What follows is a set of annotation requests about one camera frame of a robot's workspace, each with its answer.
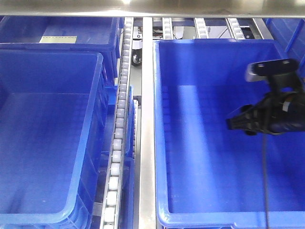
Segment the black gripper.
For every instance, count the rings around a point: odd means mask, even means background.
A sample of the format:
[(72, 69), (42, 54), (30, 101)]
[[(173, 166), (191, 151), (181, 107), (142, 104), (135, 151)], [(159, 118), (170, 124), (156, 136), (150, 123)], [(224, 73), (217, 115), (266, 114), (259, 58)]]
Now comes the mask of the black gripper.
[(266, 94), (256, 105), (247, 104), (240, 113), (226, 119), (229, 130), (243, 130), (246, 135), (279, 135), (295, 131), (295, 94), (275, 97)]

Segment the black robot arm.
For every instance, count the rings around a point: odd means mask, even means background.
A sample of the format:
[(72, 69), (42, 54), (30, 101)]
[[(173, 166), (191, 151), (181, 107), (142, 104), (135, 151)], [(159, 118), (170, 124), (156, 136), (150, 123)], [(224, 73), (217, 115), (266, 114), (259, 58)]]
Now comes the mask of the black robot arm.
[(226, 119), (229, 130), (242, 130), (247, 135), (257, 133), (280, 135), (305, 130), (305, 94), (267, 93), (257, 104), (247, 104), (240, 113)]

